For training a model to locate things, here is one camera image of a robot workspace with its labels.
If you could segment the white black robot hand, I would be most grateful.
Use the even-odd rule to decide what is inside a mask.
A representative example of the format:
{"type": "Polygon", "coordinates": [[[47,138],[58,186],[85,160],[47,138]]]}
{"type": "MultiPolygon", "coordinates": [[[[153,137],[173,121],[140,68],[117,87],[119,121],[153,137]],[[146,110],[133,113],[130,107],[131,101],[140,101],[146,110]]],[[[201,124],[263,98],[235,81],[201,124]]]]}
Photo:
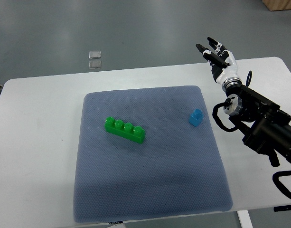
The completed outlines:
{"type": "Polygon", "coordinates": [[[213,38],[208,37],[207,40],[210,47],[213,48],[213,52],[201,44],[196,44],[196,48],[209,63],[214,81],[221,85],[224,92],[231,85],[241,85],[242,82],[237,73],[238,66],[233,53],[213,38]]]}

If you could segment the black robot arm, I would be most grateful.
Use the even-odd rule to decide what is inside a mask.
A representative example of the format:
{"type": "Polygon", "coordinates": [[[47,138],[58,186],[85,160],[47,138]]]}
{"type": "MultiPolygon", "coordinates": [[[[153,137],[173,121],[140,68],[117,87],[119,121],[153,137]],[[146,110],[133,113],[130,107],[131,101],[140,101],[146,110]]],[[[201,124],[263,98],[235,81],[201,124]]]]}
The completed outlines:
{"type": "Polygon", "coordinates": [[[291,116],[280,106],[234,79],[225,84],[227,96],[213,108],[212,117],[226,132],[239,130],[243,143],[267,155],[271,166],[280,166],[280,154],[291,164],[291,116]]]}

